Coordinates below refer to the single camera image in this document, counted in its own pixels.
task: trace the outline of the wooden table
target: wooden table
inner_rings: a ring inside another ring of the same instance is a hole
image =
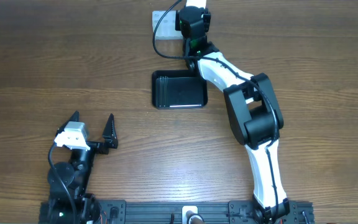
[[[173,1],[0,0],[0,222],[34,223],[48,199],[48,148],[79,110],[101,140],[114,113],[119,149],[98,156],[97,198],[250,200],[249,158],[223,95],[199,110],[156,110],[151,74],[183,69],[152,48],[151,17]],[[280,173],[316,222],[358,223],[358,1],[210,0],[209,40],[242,70],[269,75],[285,127]],[[180,54],[181,42],[161,42]],[[56,150],[54,161],[70,151]]]

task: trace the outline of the wood grain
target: wood grain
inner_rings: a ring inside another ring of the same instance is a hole
[[[159,111],[151,74],[182,69],[152,48],[163,0],[0,0],[0,222],[34,223],[48,199],[48,147],[75,110],[91,139],[114,113],[119,149],[98,156],[89,191],[146,201],[249,200],[253,178],[222,94]],[[358,1],[209,0],[209,32],[240,69],[265,72],[285,118],[279,163],[317,223],[358,223]],[[180,54],[181,42],[159,42]],[[66,161],[59,150],[54,161]]]

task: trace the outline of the white plastic part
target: white plastic part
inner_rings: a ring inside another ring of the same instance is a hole
[[[205,8],[206,0],[187,0],[186,6],[196,6],[196,7]]]
[[[249,161],[251,163],[252,174],[254,175],[254,195],[259,204],[266,208],[276,206],[276,197],[273,189],[272,175],[270,172],[269,159],[267,157],[265,147],[270,143],[261,144],[257,150],[246,146]],[[278,168],[277,158],[278,140],[269,147],[270,158],[272,159],[272,167],[274,173],[274,181],[277,187],[278,203],[282,203],[287,197],[281,184],[280,170]]]
[[[153,12],[153,32],[158,21],[165,11],[154,11]],[[183,36],[180,31],[175,30],[175,21],[177,13],[176,11],[170,11],[161,21],[157,33],[155,34],[156,40],[182,40]]]
[[[243,72],[235,67],[233,64],[228,62],[221,52],[215,52],[205,57],[218,58],[220,61],[226,63],[241,77],[250,79],[253,75],[250,73]],[[216,85],[221,91],[232,85],[238,85],[244,83],[244,80],[237,78],[232,72],[230,72],[225,66],[218,62],[211,60],[201,59],[198,61],[198,68],[200,75],[207,81],[210,81]],[[253,99],[246,99],[246,103],[253,102]],[[249,160],[251,163],[252,173],[254,175],[254,195],[259,204],[266,208],[273,208],[276,205],[275,193],[273,189],[272,175],[270,172],[269,159],[267,157],[265,147],[270,142],[266,142],[258,146],[257,150],[252,150],[249,146],[246,146]],[[269,147],[270,157],[272,159],[272,168],[274,173],[274,179],[277,187],[278,203],[282,203],[287,197],[283,190],[281,183],[280,171],[278,169],[278,158],[277,158],[278,140]]]
[[[55,143],[58,147],[66,146],[69,149],[84,149],[91,148],[86,144],[88,138],[88,131],[85,123],[70,121],[67,123],[64,132],[58,134],[55,138]]]

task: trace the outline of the wooden tabletop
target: wooden tabletop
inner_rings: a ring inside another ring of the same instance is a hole
[[[208,85],[203,109],[151,104],[151,74],[185,68],[152,48],[152,11],[171,4],[0,0],[0,222],[37,222],[49,194],[49,146],[75,110],[92,140],[115,115],[119,149],[96,158],[89,182],[97,198],[251,199],[249,158],[217,88]],[[317,223],[358,223],[358,0],[209,0],[208,7],[209,40],[274,85],[288,197],[313,202]],[[181,41],[158,47],[181,54]],[[59,149],[53,159],[69,156]]]

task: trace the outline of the cable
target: cable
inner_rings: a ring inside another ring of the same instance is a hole
[[[52,162],[52,151],[55,149],[55,147],[56,147],[56,143],[54,142],[52,144],[52,146],[50,147],[49,153],[48,153],[49,165],[50,165],[50,168],[52,169],[52,172],[53,172],[54,176],[56,177],[56,179],[58,180],[60,185],[63,187],[63,190],[67,194],[68,200],[70,201],[71,208],[73,209],[73,224],[76,224],[75,220],[76,220],[76,217],[77,217],[77,209],[75,207],[74,200],[71,197],[70,193],[68,192],[66,185],[63,183],[62,178],[60,178],[59,174],[57,173],[56,168],[55,168],[55,166],[54,166],[54,164]]]
[[[242,76],[240,76],[236,71],[234,71],[230,66],[228,66],[226,63],[220,61],[218,58],[209,58],[209,57],[204,57],[204,56],[168,56],[168,55],[164,55],[161,52],[158,51],[157,47],[155,46],[155,35],[157,33],[157,29],[160,26],[160,23],[162,22],[163,18],[179,3],[181,2],[181,0],[177,0],[167,11],[165,11],[165,13],[161,16],[160,20],[158,21],[157,25],[155,26],[154,32],[153,32],[153,48],[155,53],[157,53],[159,56],[163,57],[163,58],[168,58],[168,59],[177,59],[177,60],[187,60],[187,59],[194,59],[194,60],[201,60],[201,59],[205,59],[205,60],[210,60],[210,61],[214,61],[216,63],[220,63],[221,65],[223,65],[224,67],[226,67],[231,73],[234,74],[234,76],[236,76],[236,78],[239,78],[245,82],[247,82],[248,84],[250,84],[252,87],[254,87],[259,94],[262,96],[262,98],[265,100],[266,105],[269,107],[269,109],[272,112],[272,116],[273,116],[273,120],[274,120],[274,132],[273,132],[273,136],[272,136],[272,140],[271,142],[265,147],[265,151],[268,157],[268,161],[269,161],[269,165],[270,165],[270,173],[272,175],[272,183],[273,183],[273,188],[274,188],[274,194],[275,194],[275,198],[276,198],[276,213],[275,213],[275,217],[272,220],[272,223],[275,223],[275,220],[277,218],[278,215],[278,193],[277,193],[277,187],[275,184],[275,180],[274,180],[274,173],[273,173],[273,165],[272,165],[272,159],[270,157],[270,152],[269,152],[269,147],[272,146],[274,144],[274,142],[277,140],[277,136],[278,136],[278,121],[277,121],[277,116],[274,112],[273,106],[269,100],[269,98],[267,98],[266,94],[259,88],[258,85],[256,85],[254,82],[252,82],[251,80],[248,80]]]

